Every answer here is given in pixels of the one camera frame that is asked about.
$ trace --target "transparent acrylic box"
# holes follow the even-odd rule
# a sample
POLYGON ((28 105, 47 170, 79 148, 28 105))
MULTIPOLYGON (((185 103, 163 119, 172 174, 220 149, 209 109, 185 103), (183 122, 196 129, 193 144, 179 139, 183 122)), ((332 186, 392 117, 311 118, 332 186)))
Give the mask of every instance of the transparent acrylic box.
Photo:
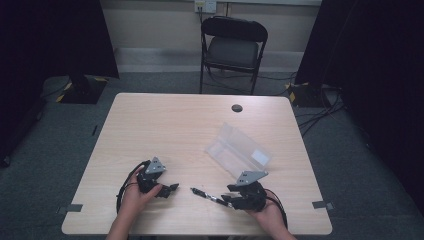
POLYGON ((263 147, 235 127, 224 123, 217 138, 206 148, 235 179, 244 171, 265 171, 272 156, 263 147))

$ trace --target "black curtain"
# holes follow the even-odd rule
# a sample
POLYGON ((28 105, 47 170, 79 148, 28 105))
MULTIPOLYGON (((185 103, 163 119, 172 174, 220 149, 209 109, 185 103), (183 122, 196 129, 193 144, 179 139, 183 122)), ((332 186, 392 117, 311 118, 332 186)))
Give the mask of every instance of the black curtain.
POLYGON ((119 77, 99 0, 0 1, 0 157, 44 81, 72 68, 119 77))
POLYGON ((423 1, 324 0, 296 84, 342 88, 348 111, 424 213, 423 1))

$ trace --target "black folding chair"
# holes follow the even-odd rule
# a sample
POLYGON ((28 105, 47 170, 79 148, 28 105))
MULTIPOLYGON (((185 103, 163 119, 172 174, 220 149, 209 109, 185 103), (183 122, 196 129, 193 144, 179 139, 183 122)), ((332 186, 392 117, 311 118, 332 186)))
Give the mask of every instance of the black folding chair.
POLYGON ((268 31, 265 27, 255 21, 214 16, 203 21, 201 32, 202 62, 199 93, 202 93, 203 70, 207 67, 209 73, 210 68, 251 73, 250 95, 253 95, 268 40, 268 31), (209 46, 206 36, 212 36, 209 46))

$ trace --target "person's left hand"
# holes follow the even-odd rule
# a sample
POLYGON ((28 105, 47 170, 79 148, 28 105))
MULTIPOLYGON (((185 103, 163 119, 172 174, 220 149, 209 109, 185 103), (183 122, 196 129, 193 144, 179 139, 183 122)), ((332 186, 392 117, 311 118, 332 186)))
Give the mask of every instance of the person's left hand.
POLYGON ((138 188, 137 174, 143 167, 138 168, 128 180, 118 216, 116 216, 115 221, 113 221, 109 234, 106 237, 108 240, 127 239, 128 232, 134 220, 144 210, 144 208, 146 208, 147 203, 162 189, 162 185, 158 184, 148 193, 140 192, 140 189, 138 188))
POLYGON ((133 212, 138 215, 144 210, 147 203, 161 190, 162 185, 158 184, 148 193, 140 192, 137 183, 137 174, 141 171, 141 169, 143 169, 143 166, 138 168, 131 176, 130 180, 128 180, 128 184, 122 198, 121 209, 119 211, 123 210, 126 212, 133 212))

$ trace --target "chair backrest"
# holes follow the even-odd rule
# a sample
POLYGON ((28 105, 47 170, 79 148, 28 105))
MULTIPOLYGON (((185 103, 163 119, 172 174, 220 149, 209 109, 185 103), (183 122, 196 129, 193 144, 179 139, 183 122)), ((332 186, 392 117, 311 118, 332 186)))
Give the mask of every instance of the chair backrest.
POLYGON ((247 21, 224 16, 213 16, 202 23, 202 35, 228 37, 246 41, 263 42, 268 39, 268 31, 255 21, 247 21))

